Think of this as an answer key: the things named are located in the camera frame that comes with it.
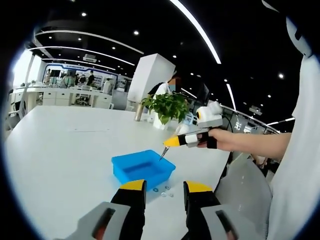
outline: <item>cable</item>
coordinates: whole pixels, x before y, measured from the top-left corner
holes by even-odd
[[[233,130],[233,127],[232,127],[232,124],[231,124],[231,121],[230,121],[230,119],[229,118],[227,118],[225,115],[222,115],[222,118],[225,118],[225,119],[227,119],[228,120],[228,125],[226,126],[226,129],[228,130],[228,127],[229,127],[229,125],[230,125],[230,128],[231,128],[231,132],[233,133],[234,132],[234,130]]]

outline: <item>black ceiling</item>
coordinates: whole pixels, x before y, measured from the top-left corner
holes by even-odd
[[[198,31],[169,0],[66,0],[38,30],[38,33],[73,30],[97,34],[144,54],[112,41],[75,33],[46,33],[38,35],[37,40],[43,46],[87,49],[133,63],[135,66],[96,55],[100,61],[97,64],[128,77],[133,76],[140,57],[158,53],[176,65],[185,86],[204,81],[213,93],[212,99],[219,99],[223,105],[233,107],[224,82],[227,79],[237,110],[252,116],[249,107],[260,107],[263,114],[254,117],[265,123],[290,118],[299,94],[302,56],[289,39],[285,17],[265,8],[259,0],[180,2],[203,27],[222,64],[216,63]],[[139,31],[138,36],[133,34],[135,30]],[[82,61],[84,54],[89,54],[72,49],[46,50],[57,59]],[[40,50],[35,52],[48,58]],[[278,77],[279,73],[284,74],[284,79]],[[292,124],[273,127],[290,131]]]

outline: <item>white pillar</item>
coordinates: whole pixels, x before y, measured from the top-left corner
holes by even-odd
[[[169,81],[176,66],[159,54],[140,58],[128,91],[128,100],[139,103],[158,83]]]
[[[28,78],[29,78],[29,74],[30,74],[30,69],[32,66],[32,63],[34,62],[35,59],[35,54],[32,54],[29,65],[28,65],[28,69],[26,70],[26,75],[25,75],[25,79],[24,79],[24,83],[27,84],[28,83]]]

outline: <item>white pot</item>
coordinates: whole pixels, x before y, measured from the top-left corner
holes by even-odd
[[[166,125],[163,125],[158,117],[158,113],[156,113],[156,112],[154,113],[153,126],[155,128],[160,129],[160,130],[167,130],[169,123],[170,123],[170,120],[166,123]]]

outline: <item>led light strip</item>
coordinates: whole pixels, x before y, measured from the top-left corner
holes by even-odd
[[[182,91],[185,91],[187,94],[191,95],[192,97],[197,98],[195,95],[193,95],[192,93],[188,92],[187,90],[185,90],[185,89],[183,89],[183,88],[181,88],[181,90],[182,90]]]
[[[42,31],[42,32],[38,32],[36,34],[36,36],[38,35],[42,35],[42,34],[54,34],[54,33],[68,33],[68,34],[80,34],[80,35],[88,35],[88,36],[92,36],[92,37],[96,37],[96,38],[100,38],[100,39],[104,39],[104,40],[108,40],[110,42],[114,42],[116,44],[119,44],[119,45],[122,45],[128,49],[131,49],[131,50],[134,50],[140,54],[145,54],[143,51],[140,51],[132,46],[129,46],[129,45],[126,45],[120,41],[117,41],[117,40],[113,40],[111,38],[108,38],[108,37],[105,37],[105,36],[101,36],[101,35],[98,35],[98,34],[93,34],[93,33],[90,33],[90,32],[85,32],[85,31],[74,31],[74,30],[50,30],[50,31]]]
[[[270,126],[270,125],[274,125],[274,124],[278,124],[278,123],[279,123],[278,121],[275,121],[275,122],[269,123],[267,125]]]
[[[286,119],[285,121],[288,122],[288,121],[292,121],[292,120],[295,120],[295,118],[291,117],[291,118]]]
[[[275,122],[272,122],[272,123],[268,123],[267,125],[270,126],[270,125],[279,124],[279,123],[283,123],[283,122],[289,122],[289,121],[292,121],[292,120],[295,120],[295,118],[294,117],[290,117],[290,118],[287,118],[286,120],[275,121]]]
[[[189,21],[193,24],[193,26],[196,28],[196,30],[199,32],[203,40],[205,41],[206,45],[210,49],[215,61],[217,64],[221,64],[221,61],[219,59],[219,56],[212,45],[209,37],[207,36],[205,30],[201,27],[199,22],[196,20],[196,18],[189,12],[189,10],[178,0],[169,0],[172,4],[174,4],[188,19]]]
[[[93,54],[100,54],[100,55],[103,55],[103,56],[106,56],[106,57],[109,57],[109,58],[112,58],[112,59],[116,59],[116,60],[119,60],[119,61],[124,62],[126,64],[130,64],[130,65],[134,66],[133,63],[125,61],[125,60],[122,60],[122,59],[117,58],[115,56],[110,56],[110,55],[107,55],[107,54],[104,54],[104,53],[101,53],[101,52],[91,51],[91,50],[87,50],[87,49],[83,49],[83,48],[77,48],[77,47],[71,47],[71,46],[37,46],[37,47],[29,48],[28,50],[31,51],[31,50],[37,50],[37,49],[73,49],[73,50],[85,51],[85,52],[89,52],[89,53],[93,53]]]
[[[228,88],[228,90],[229,90],[229,94],[230,94],[230,97],[231,97],[231,101],[232,101],[233,109],[237,111],[237,109],[236,109],[236,104],[235,104],[235,99],[234,99],[234,95],[232,94],[230,84],[229,84],[229,83],[227,83],[227,84],[226,84],[226,87],[227,87],[227,88]]]
[[[108,66],[102,66],[99,64],[95,64],[95,63],[91,63],[91,62],[86,62],[86,61],[77,61],[77,60],[71,60],[71,59],[62,59],[62,58],[42,58],[42,60],[50,60],[50,61],[68,61],[68,62],[75,62],[75,63],[82,63],[82,64],[91,64],[91,65],[95,65],[98,67],[102,67],[102,68],[106,68],[106,69],[111,69],[114,70],[114,68],[112,67],[108,67]]]

